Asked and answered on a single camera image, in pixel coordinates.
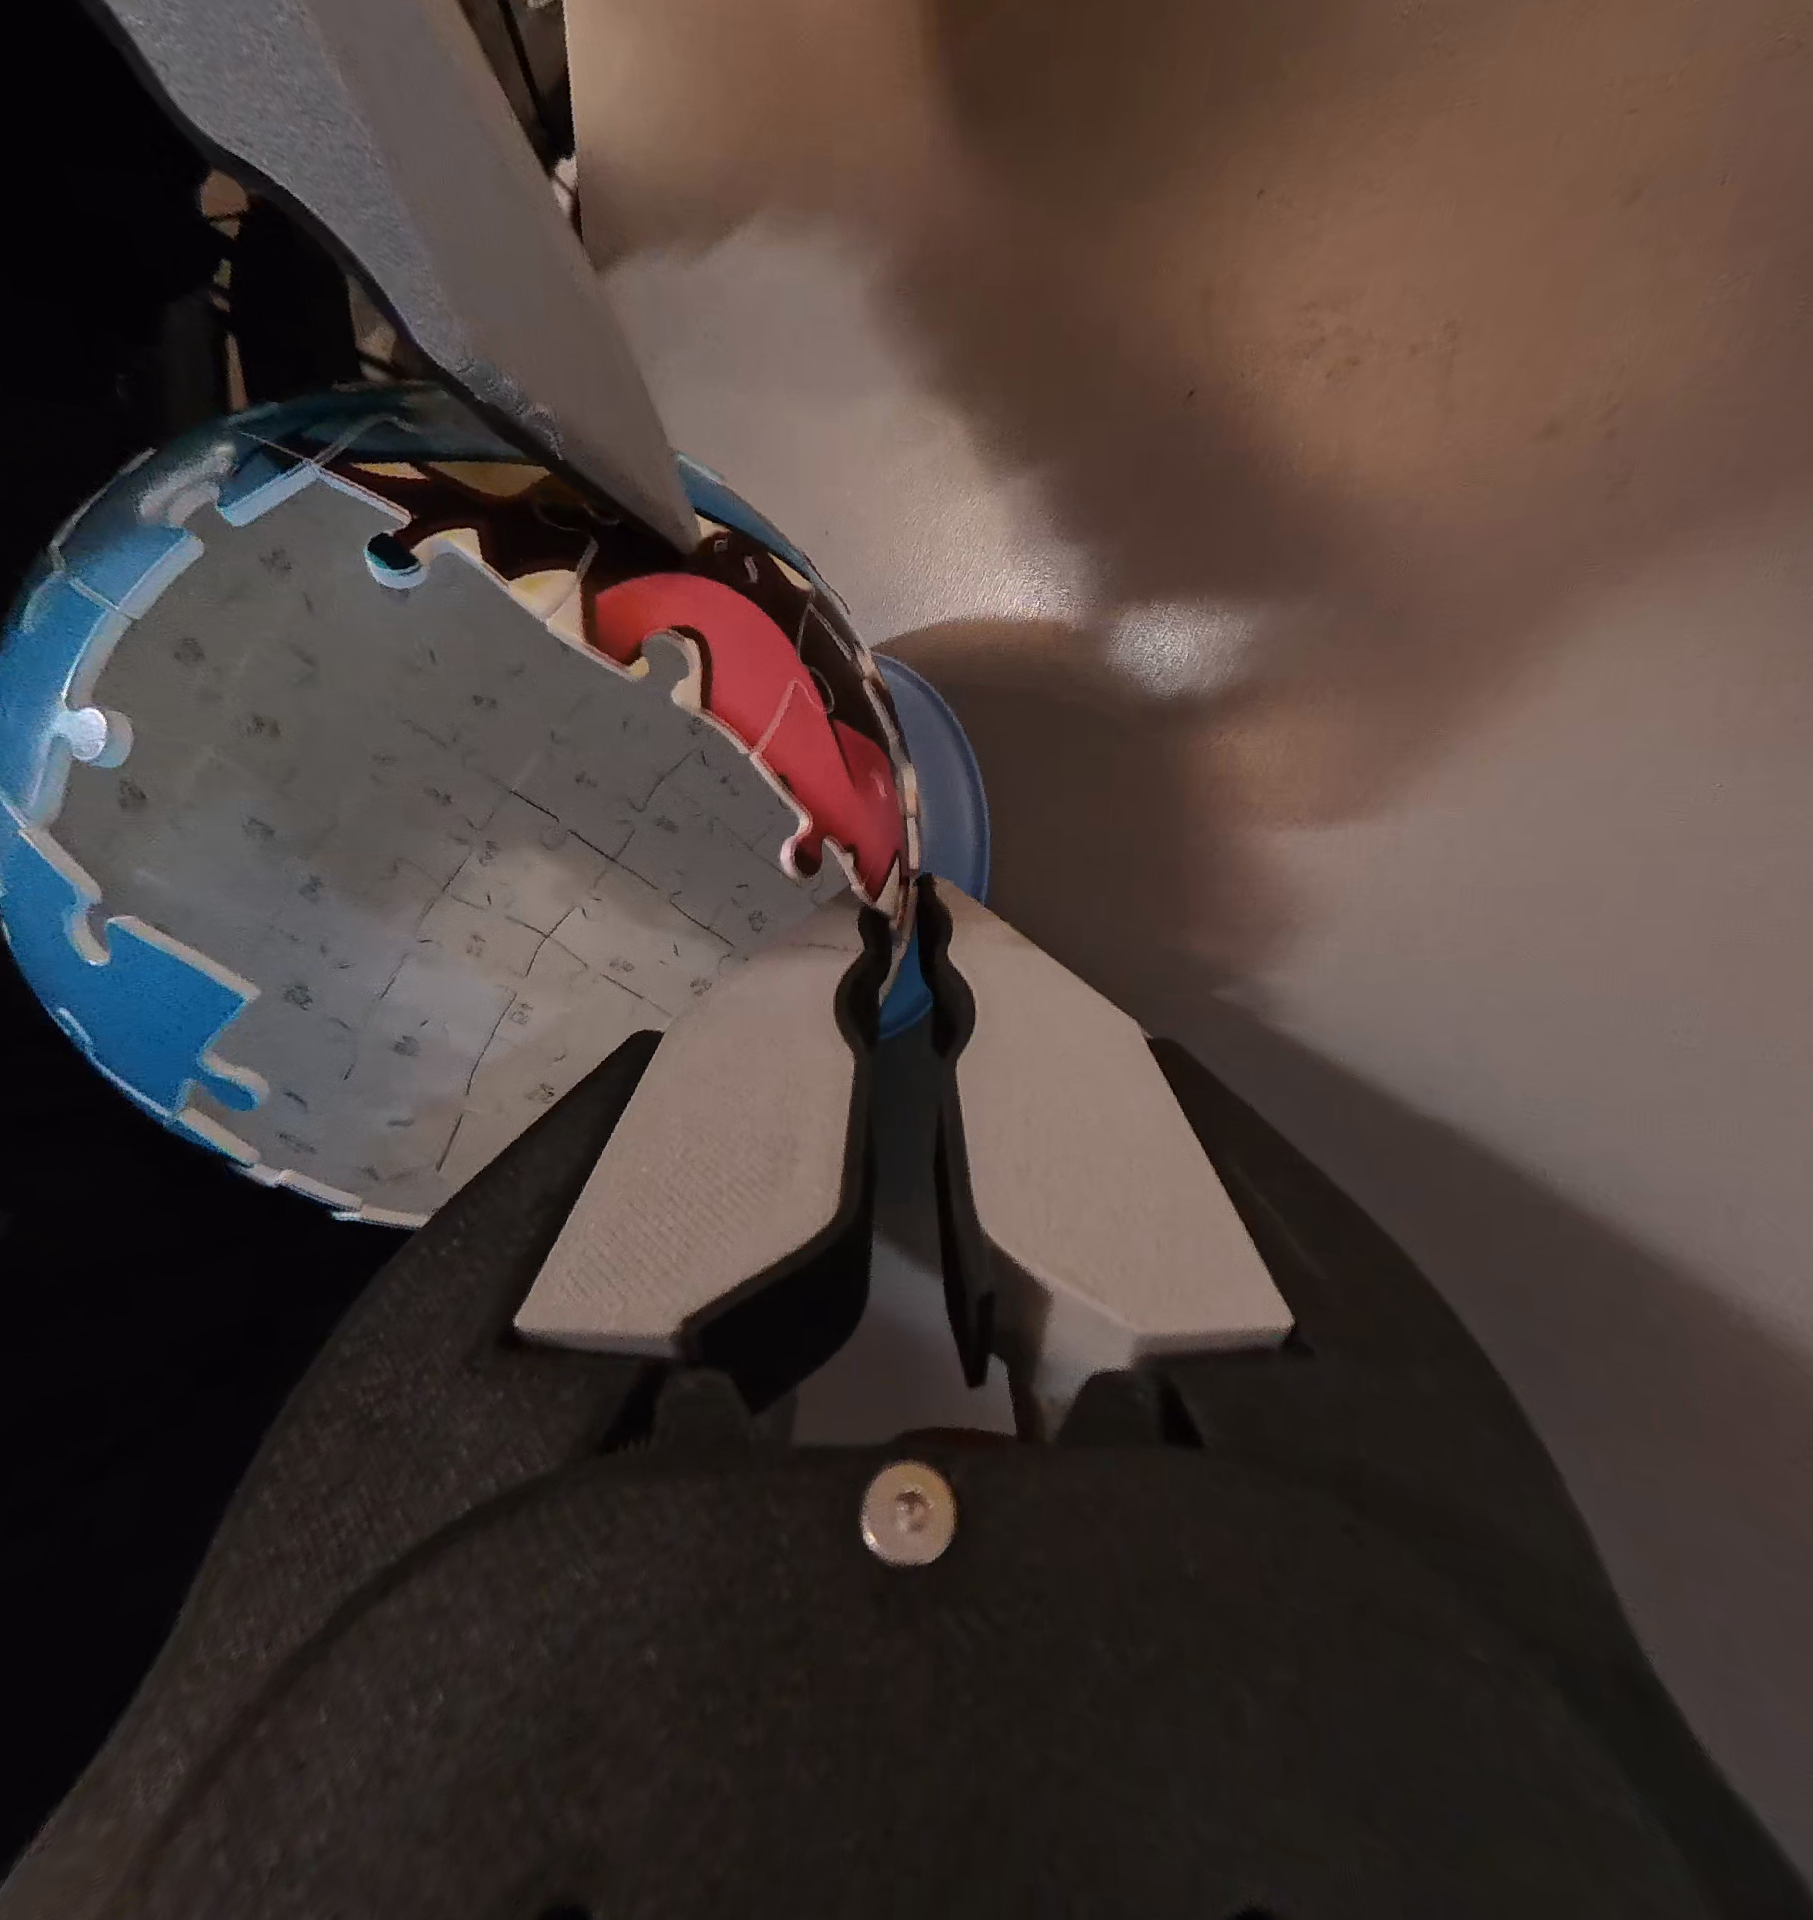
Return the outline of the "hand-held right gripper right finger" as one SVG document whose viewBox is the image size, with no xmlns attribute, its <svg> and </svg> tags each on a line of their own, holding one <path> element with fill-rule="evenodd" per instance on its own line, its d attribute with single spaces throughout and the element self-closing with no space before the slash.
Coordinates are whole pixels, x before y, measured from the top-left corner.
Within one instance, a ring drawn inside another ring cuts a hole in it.
<svg viewBox="0 0 1813 1920">
<path fill-rule="evenodd" d="M 1060 1436 L 1097 1373 L 1278 1351 L 1257 1237 L 1146 1029 L 945 878 L 918 878 L 945 1309 L 969 1382 Z"/>
</svg>

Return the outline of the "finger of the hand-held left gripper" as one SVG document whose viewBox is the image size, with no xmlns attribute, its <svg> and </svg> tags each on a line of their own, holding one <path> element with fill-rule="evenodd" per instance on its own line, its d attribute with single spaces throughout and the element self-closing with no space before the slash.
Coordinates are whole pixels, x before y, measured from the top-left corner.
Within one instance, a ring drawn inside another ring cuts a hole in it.
<svg viewBox="0 0 1813 1920">
<path fill-rule="evenodd" d="M 504 440 L 671 552 L 678 453 L 461 3 L 98 3 L 226 173 L 302 216 Z"/>
</svg>

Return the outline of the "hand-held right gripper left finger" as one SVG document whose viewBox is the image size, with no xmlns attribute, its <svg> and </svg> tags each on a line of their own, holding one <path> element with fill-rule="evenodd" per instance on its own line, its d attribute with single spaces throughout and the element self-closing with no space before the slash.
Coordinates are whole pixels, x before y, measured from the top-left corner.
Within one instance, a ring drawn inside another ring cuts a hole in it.
<svg viewBox="0 0 1813 1920">
<path fill-rule="evenodd" d="M 809 1379 L 872 1290 L 872 1090 L 893 920 L 853 898 L 675 1018 L 513 1330 L 726 1373 L 753 1409 Z"/>
</svg>

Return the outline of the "blue puzzle ball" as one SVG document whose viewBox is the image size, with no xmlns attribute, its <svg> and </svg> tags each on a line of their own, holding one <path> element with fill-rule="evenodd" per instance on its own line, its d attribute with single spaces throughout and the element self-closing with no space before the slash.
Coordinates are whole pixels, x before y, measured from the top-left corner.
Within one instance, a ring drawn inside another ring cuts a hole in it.
<svg viewBox="0 0 1813 1920">
<path fill-rule="evenodd" d="M 423 1226 L 636 1030 L 824 904 L 760 750 L 893 740 L 799 547 L 681 462 L 698 544 L 437 383 L 212 421 L 113 474 L 0 634 L 0 920 L 140 1111 L 262 1187 Z"/>
</svg>

